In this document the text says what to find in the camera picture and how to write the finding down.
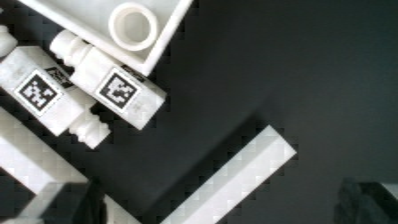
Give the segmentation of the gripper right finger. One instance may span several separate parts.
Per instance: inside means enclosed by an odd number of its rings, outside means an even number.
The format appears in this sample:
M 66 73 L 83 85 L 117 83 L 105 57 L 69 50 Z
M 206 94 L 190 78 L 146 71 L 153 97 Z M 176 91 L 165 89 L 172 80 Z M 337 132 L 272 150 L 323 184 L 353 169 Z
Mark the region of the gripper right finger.
M 398 183 L 343 180 L 336 224 L 398 224 Z

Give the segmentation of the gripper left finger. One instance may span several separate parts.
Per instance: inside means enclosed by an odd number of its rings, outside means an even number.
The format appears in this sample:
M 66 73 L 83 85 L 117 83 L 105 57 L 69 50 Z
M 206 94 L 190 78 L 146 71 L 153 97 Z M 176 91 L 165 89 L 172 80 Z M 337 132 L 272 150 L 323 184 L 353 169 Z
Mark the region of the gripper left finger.
M 25 209 L 23 217 L 43 224 L 107 224 L 105 193 L 92 182 L 51 182 Z

